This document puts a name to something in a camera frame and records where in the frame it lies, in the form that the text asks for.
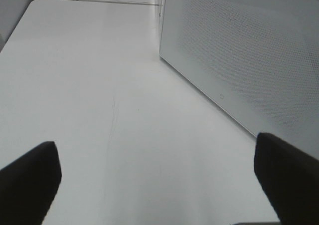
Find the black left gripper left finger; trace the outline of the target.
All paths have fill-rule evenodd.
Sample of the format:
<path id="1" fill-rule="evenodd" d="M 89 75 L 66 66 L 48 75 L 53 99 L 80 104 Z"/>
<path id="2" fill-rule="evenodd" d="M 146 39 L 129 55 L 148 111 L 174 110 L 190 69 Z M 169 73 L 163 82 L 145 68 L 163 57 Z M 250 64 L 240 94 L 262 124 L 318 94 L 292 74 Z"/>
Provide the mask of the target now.
<path id="1" fill-rule="evenodd" d="M 0 223 L 40 225 L 61 183 L 56 144 L 43 142 L 0 171 Z"/>

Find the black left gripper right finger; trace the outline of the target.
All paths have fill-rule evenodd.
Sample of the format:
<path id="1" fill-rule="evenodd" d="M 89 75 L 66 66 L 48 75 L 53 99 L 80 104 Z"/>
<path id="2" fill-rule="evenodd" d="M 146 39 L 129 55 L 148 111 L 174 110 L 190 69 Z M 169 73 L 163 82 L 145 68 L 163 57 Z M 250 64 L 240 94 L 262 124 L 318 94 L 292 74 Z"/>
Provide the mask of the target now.
<path id="1" fill-rule="evenodd" d="M 271 133 L 259 133 L 254 172 L 281 224 L 319 223 L 317 159 Z"/>

